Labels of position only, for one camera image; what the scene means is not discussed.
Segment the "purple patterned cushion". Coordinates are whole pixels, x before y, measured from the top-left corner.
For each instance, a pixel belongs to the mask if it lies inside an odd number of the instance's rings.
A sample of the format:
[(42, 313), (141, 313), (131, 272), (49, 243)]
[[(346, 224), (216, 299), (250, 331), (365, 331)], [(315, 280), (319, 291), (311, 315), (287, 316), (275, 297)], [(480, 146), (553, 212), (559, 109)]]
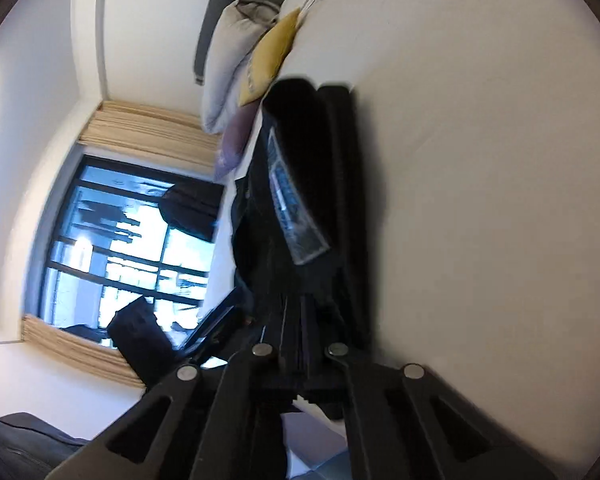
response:
[(259, 106), (260, 101), (257, 100), (239, 107), (228, 123), (222, 134), (218, 156), (216, 156), (215, 181), (223, 180), (242, 161)]

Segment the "person dark trouser leg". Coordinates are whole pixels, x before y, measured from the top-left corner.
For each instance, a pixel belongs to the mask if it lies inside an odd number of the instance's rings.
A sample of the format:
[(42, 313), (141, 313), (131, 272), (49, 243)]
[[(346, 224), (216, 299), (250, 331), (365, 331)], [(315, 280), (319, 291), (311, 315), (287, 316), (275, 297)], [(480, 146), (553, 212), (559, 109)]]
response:
[(29, 413), (0, 417), (0, 479), (45, 479), (87, 445)]

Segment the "black framed window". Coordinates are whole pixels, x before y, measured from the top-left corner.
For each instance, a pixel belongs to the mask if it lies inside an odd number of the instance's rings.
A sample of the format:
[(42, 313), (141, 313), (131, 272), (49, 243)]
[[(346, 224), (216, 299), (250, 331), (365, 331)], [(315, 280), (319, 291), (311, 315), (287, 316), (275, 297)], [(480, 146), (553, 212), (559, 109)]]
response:
[(109, 346), (106, 329), (146, 298), (172, 344), (208, 315), (204, 306), (214, 244), (163, 221), (158, 200), (201, 178), (84, 156), (54, 192), (31, 312), (51, 326)]

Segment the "beige curtain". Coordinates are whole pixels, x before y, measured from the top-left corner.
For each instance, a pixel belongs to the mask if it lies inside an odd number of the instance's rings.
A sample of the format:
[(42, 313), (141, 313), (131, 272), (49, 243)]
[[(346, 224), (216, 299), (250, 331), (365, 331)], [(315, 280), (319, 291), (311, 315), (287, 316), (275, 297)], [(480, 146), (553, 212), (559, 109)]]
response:
[(198, 174), (212, 174), (219, 143), (197, 116), (122, 101), (102, 102), (79, 136), (87, 148)]

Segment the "black denim pants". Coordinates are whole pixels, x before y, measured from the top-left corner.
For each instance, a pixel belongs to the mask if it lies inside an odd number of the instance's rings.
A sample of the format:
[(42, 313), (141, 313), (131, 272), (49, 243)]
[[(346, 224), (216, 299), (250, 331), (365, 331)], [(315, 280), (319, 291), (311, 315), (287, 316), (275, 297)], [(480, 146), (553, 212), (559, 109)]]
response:
[(331, 344), (370, 351), (365, 168), (352, 92), (276, 81), (230, 210), (235, 280), (277, 349), (279, 385), (343, 418)]

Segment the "yellow patterned cushion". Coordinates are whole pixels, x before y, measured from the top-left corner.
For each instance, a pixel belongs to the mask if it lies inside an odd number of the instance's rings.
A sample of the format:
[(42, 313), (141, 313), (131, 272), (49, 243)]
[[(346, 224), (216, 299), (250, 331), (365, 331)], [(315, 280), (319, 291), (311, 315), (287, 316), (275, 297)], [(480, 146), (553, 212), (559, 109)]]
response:
[(297, 8), (285, 15), (253, 49), (240, 85), (239, 106), (261, 99), (271, 87), (294, 43), (300, 12)]

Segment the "white mattress bed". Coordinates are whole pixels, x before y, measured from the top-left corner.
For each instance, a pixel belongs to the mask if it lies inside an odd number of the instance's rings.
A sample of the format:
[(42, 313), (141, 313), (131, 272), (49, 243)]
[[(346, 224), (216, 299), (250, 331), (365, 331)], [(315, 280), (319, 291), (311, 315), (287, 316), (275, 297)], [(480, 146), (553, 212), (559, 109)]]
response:
[(582, 478), (600, 457), (600, 0), (317, 0), (282, 72), (355, 92), (378, 353)]

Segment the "dark clothes on chair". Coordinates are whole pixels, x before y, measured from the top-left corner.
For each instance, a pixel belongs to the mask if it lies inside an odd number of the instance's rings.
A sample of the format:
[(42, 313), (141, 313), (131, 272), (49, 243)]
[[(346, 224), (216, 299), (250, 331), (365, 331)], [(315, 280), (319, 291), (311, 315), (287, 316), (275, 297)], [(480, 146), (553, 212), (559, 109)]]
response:
[(159, 198), (158, 209), (170, 228), (212, 243), (223, 192), (212, 182), (178, 182)]

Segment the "folded white grey duvet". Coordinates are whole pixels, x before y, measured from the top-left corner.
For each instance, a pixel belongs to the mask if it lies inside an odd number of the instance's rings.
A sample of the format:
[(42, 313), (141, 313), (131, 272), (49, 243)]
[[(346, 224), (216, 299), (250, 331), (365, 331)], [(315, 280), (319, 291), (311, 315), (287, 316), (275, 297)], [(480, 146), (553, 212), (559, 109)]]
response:
[(238, 109), (240, 78), (251, 52), (276, 24), (279, 6), (265, 0), (234, 0), (216, 22), (202, 76), (201, 127), (222, 133)]

